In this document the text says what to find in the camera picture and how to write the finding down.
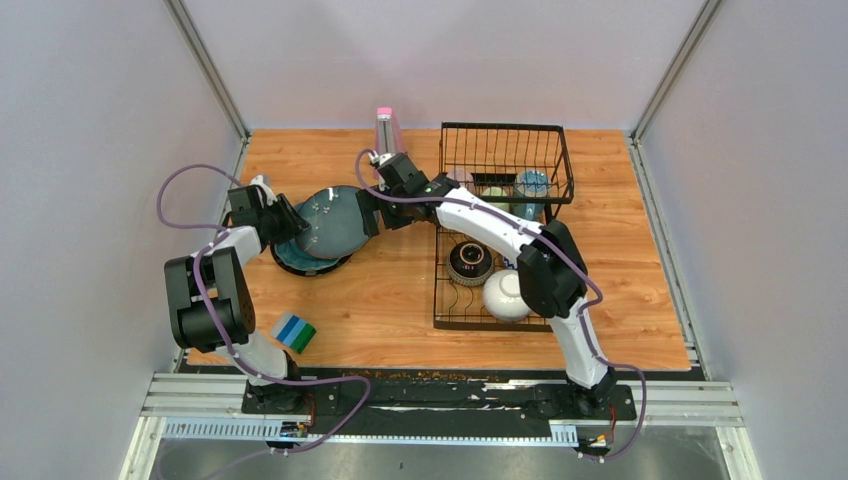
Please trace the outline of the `dark blue floral plate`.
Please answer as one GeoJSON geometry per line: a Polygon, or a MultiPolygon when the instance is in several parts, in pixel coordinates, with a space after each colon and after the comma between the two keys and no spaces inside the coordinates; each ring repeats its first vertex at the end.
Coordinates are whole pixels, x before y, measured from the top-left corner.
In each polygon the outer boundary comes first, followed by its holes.
{"type": "Polygon", "coordinates": [[[306,254],[340,258],[358,251],[369,240],[359,207],[360,188],[338,185],[320,190],[296,207],[309,228],[295,241],[306,254]]]}

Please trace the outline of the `pink metronome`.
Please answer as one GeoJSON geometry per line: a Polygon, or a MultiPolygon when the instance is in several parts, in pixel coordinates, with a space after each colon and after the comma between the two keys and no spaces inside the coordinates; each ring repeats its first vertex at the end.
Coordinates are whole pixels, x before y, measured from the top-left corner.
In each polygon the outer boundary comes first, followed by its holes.
{"type": "Polygon", "coordinates": [[[376,110],[375,148],[378,154],[406,153],[402,129],[391,107],[376,110]]]}

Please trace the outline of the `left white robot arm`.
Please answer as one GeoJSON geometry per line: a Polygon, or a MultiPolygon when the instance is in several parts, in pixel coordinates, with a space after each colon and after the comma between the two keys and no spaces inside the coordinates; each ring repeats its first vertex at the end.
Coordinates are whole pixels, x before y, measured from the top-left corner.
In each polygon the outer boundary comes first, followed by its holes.
{"type": "Polygon", "coordinates": [[[279,411],[293,413],[305,403],[306,386],[290,354],[256,331],[244,267],[310,225],[262,176],[231,189],[228,200],[232,225],[197,252],[165,263],[172,335],[184,349],[227,357],[250,385],[269,386],[268,400],[279,411]]]}

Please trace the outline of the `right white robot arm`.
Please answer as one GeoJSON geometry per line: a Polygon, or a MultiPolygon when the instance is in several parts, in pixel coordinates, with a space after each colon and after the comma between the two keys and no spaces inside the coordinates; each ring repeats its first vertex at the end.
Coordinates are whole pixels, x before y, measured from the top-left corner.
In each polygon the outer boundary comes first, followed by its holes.
{"type": "Polygon", "coordinates": [[[516,266],[523,302],[548,321],[563,352],[567,378],[574,384],[573,408],[589,418],[607,409],[615,368],[603,356],[588,316],[593,303],[587,292],[599,288],[589,279],[568,228],[560,221],[542,225],[509,214],[445,175],[430,180],[403,153],[364,149],[354,168],[364,162],[374,168],[379,184],[361,184],[380,205],[462,233],[516,266]]]}

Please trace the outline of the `blue mug yellow inside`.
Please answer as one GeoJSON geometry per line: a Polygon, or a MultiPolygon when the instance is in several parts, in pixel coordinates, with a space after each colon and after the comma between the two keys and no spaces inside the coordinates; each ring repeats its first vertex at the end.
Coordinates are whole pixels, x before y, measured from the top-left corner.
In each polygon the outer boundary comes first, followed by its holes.
{"type": "MultiPolygon", "coordinates": [[[[513,183],[513,195],[522,199],[547,198],[550,191],[548,176],[540,170],[524,170],[513,183]]],[[[529,221],[536,221],[544,210],[542,203],[517,202],[511,206],[511,213],[529,221]]]]}

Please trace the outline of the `black gold patterned bowl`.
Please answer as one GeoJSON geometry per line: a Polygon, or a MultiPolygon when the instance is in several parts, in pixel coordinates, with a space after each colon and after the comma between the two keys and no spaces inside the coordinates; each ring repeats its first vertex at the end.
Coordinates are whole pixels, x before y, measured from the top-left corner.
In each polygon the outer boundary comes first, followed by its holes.
{"type": "Polygon", "coordinates": [[[493,274],[494,260],[487,247],[467,240],[451,249],[446,267],[454,283],[476,287],[483,285],[493,274]]]}

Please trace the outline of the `pink mug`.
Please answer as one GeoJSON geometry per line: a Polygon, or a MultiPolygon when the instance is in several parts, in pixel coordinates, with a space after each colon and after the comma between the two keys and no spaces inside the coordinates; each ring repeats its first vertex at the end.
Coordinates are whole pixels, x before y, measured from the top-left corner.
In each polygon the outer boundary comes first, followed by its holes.
{"type": "Polygon", "coordinates": [[[454,168],[448,172],[447,176],[455,180],[462,188],[469,191],[475,190],[475,182],[473,175],[464,168],[454,168]]]}

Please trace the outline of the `green handled cream mug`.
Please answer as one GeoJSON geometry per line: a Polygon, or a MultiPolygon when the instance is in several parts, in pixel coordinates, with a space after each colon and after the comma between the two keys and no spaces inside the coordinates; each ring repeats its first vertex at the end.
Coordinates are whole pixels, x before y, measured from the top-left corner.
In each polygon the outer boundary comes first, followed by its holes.
{"type": "Polygon", "coordinates": [[[488,203],[494,208],[502,210],[506,213],[510,213],[510,203],[508,201],[505,201],[505,198],[507,196],[508,193],[503,188],[497,186],[487,187],[483,189],[480,195],[480,197],[489,197],[488,203]]]}

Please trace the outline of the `white patterned bowl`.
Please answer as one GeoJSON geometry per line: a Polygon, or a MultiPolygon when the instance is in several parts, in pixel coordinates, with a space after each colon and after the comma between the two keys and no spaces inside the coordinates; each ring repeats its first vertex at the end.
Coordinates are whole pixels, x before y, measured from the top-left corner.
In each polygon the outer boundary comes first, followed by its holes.
{"type": "Polygon", "coordinates": [[[519,275],[511,269],[499,270],[486,280],[483,305],[496,320],[505,323],[521,321],[531,313],[521,295],[519,275]]]}

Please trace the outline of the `black wire dish rack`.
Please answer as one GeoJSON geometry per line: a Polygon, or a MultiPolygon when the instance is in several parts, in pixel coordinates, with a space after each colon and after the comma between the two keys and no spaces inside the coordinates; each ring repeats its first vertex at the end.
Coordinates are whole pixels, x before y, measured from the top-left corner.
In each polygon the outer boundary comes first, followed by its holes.
{"type": "MultiPolygon", "coordinates": [[[[487,187],[501,187],[510,203],[528,202],[513,195],[516,176],[524,170],[540,170],[550,181],[547,198],[537,219],[547,223],[557,217],[575,196],[575,179],[564,129],[557,125],[444,122],[439,141],[439,170],[469,171],[478,197],[487,187]]],[[[489,197],[480,197],[488,202],[489,197]]],[[[439,227],[436,230],[436,264],[433,326],[442,330],[548,332],[547,321],[535,313],[515,323],[496,320],[483,305],[483,288],[454,283],[447,272],[451,249],[467,236],[439,227]]]]}

